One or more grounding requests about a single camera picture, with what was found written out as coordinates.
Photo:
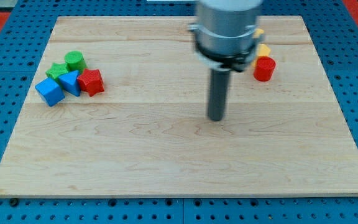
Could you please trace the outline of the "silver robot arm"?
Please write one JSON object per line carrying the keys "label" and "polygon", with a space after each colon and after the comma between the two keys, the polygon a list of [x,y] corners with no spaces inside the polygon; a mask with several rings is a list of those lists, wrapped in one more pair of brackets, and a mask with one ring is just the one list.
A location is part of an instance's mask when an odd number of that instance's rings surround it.
{"label": "silver robot arm", "polygon": [[195,52],[214,73],[242,72],[255,60],[263,0],[199,0],[189,24]]}

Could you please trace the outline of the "yellow block behind arm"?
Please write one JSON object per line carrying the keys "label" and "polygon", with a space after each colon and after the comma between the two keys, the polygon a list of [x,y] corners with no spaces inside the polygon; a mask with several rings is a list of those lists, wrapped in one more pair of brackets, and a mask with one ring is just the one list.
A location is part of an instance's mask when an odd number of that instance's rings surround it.
{"label": "yellow block behind arm", "polygon": [[259,38],[262,34],[264,33],[264,30],[263,29],[260,29],[260,28],[257,28],[254,32],[254,36],[253,38]]}

